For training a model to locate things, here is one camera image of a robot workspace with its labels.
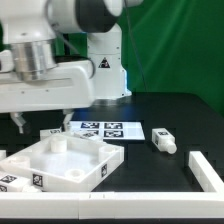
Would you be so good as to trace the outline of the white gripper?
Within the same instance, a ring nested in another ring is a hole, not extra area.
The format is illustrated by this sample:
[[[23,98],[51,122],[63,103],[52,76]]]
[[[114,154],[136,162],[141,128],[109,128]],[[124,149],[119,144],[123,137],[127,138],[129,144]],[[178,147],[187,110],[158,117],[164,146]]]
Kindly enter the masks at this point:
[[[10,117],[23,134],[26,121],[21,112],[63,111],[63,128],[70,129],[74,108],[86,108],[95,100],[90,61],[59,63],[44,80],[20,81],[14,72],[0,73],[0,113]]]

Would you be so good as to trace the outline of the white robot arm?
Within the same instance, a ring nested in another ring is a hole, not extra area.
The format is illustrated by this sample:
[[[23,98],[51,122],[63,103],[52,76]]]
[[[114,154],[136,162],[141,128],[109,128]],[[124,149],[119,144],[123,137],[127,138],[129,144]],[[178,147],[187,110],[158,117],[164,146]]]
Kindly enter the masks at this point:
[[[121,64],[122,11],[144,0],[0,0],[0,113],[112,105],[131,96]]]

